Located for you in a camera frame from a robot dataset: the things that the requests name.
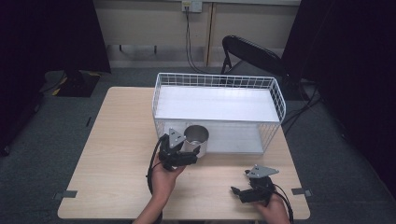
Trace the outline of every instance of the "folding chair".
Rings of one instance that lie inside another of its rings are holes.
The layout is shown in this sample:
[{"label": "folding chair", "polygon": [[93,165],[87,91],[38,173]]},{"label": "folding chair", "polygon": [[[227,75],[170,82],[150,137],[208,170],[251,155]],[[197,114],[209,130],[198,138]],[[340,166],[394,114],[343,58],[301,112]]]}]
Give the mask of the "folding chair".
[{"label": "folding chair", "polygon": [[[291,97],[292,100],[302,100],[301,95],[305,98],[304,91],[301,91],[302,94],[297,92],[300,91],[298,90],[299,84],[291,82],[282,60],[271,50],[236,35],[225,36],[222,40],[222,46],[225,53],[221,68],[223,75],[275,77],[285,99]],[[241,61],[233,66],[230,55]]]}]

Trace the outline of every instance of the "black cable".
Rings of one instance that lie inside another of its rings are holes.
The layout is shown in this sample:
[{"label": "black cable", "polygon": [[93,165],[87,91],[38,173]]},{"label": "black cable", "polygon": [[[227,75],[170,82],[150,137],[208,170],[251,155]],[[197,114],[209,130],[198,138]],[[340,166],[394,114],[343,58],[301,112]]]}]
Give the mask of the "black cable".
[{"label": "black cable", "polygon": [[207,73],[206,71],[203,71],[199,69],[195,64],[192,59],[191,55],[191,36],[190,36],[190,15],[189,15],[189,8],[184,7],[186,11],[186,19],[187,19],[187,31],[186,31],[186,54],[187,54],[187,62],[189,63],[190,67],[196,72],[196,73],[204,73],[204,74],[211,74]]},{"label": "black cable", "polygon": [[[158,142],[155,145],[155,148],[152,152],[151,160],[149,162],[148,174],[146,175],[146,178],[148,179],[148,189],[151,194],[152,194],[152,182],[151,182],[152,170],[154,169],[155,166],[157,166],[161,162],[158,162],[154,166],[152,166],[152,163],[154,163],[154,158],[155,158],[155,155],[157,154],[158,146],[160,145],[161,141],[165,138],[165,136],[166,136],[166,134],[164,134],[160,139],[158,139]],[[154,221],[153,224],[160,224],[162,220],[163,220],[163,212],[160,213],[160,215],[157,217],[157,219]]]},{"label": "black cable", "polygon": [[293,124],[297,121],[297,119],[298,119],[306,110],[308,110],[308,109],[311,108],[312,106],[316,105],[316,104],[321,100],[321,98],[319,97],[314,103],[311,104],[311,102],[312,102],[313,99],[315,98],[315,94],[316,94],[317,91],[318,91],[318,86],[315,87],[315,89],[314,89],[314,91],[313,91],[313,93],[312,93],[312,96],[309,98],[308,102],[307,102],[302,108],[300,108],[300,109],[298,109],[298,110],[292,110],[292,111],[289,112],[289,114],[292,113],[292,112],[297,112],[297,113],[294,114],[294,115],[292,115],[291,117],[289,117],[288,119],[286,119],[286,120],[284,120],[284,121],[282,122],[282,125],[284,126],[285,124],[289,123],[289,121],[291,121],[292,119],[294,119],[294,121],[291,123],[291,125],[289,126],[289,128],[284,132],[285,135],[288,134],[288,132],[289,132],[289,130],[291,129],[291,127],[293,126]]},{"label": "black cable", "polygon": [[290,224],[293,224],[294,223],[294,215],[293,215],[293,210],[291,209],[289,199],[286,199],[285,197],[283,197],[283,195],[281,195],[280,193],[278,193],[276,191],[274,191],[274,194],[279,196],[283,200],[283,202],[285,202],[286,206],[288,207],[289,222],[290,222]]},{"label": "black cable", "polygon": [[285,190],[283,190],[279,185],[276,185],[276,184],[273,184],[275,187],[277,187],[277,188],[279,188],[282,192],[283,192],[283,194],[285,195],[285,197],[286,197],[286,199],[288,200],[288,202],[289,202],[289,198],[288,198],[288,195],[285,193]]}]

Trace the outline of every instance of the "person's arm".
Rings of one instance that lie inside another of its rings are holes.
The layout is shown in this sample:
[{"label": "person's arm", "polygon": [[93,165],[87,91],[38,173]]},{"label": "person's arm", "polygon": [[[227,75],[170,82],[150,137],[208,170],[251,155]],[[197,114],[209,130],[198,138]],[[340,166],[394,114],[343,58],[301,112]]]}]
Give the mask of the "person's arm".
[{"label": "person's arm", "polygon": [[283,200],[276,194],[272,194],[267,206],[260,202],[255,202],[253,205],[262,214],[268,224],[290,224],[285,204],[283,204]]},{"label": "person's arm", "polygon": [[180,166],[169,172],[161,165],[158,154],[154,158],[153,167],[151,178],[152,196],[145,209],[133,222],[134,224],[153,223],[157,219],[175,188],[177,177],[186,168],[185,166]]}]

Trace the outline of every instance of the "metal cup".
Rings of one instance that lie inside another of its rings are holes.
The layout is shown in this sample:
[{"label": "metal cup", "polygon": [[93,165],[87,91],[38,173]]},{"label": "metal cup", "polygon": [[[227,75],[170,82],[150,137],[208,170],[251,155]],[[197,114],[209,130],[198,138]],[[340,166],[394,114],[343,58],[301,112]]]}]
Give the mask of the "metal cup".
[{"label": "metal cup", "polygon": [[184,141],[184,151],[192,152],[200,146],[200,152],[197,157],[201,158],[206,154],[207,139],[209,138],[209,131],[204,126],[191,125],[184,131],[186,140]]}]

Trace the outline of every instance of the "white wire cage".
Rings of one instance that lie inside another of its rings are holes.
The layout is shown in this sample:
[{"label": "white wire cage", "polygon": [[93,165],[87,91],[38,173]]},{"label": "white wire cage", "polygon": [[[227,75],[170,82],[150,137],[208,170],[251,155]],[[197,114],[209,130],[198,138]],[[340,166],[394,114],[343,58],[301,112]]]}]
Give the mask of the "white wire cage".
[{"label": "white wire cage", "polygon": [[152,113],[158,137],[202,125],[206,153],[263,153],[286,105],[273,77],[160,73]]}]

